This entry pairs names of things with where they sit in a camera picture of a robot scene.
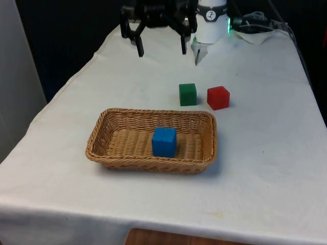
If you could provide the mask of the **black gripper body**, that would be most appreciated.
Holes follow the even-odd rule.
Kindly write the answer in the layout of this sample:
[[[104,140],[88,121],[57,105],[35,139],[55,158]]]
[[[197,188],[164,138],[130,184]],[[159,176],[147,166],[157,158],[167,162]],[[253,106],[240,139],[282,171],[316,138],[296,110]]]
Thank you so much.
[[[183,26],[189,1],[135,1],[135,16],[149,28]]]

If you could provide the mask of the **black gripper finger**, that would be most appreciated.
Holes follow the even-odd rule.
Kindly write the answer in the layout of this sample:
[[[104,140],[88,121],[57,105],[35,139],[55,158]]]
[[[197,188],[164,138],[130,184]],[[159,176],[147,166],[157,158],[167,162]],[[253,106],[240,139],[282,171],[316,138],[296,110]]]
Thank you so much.
[[[179,21],[176,17],[163,14],[162,18],[167,22],[168,26],[180,35],[182,54],[186,54],[186,39],[192,33],[197,31],[196,15],[187,15],[189,24],[184,25],[183,21]]]
[[[134,7],[122,6],[120,10],[120,28],[121,28],[121,36],[123,38],[129,38],[131,43],[134,43],[137,47],[138,56],[142,57],[144,55],[144,48],[141,38],[141,33],[145,29],[146,25],[141,21],[139,21],[139,25],[136,30],[131,30],[130,28],[130,19],[135,17]]]

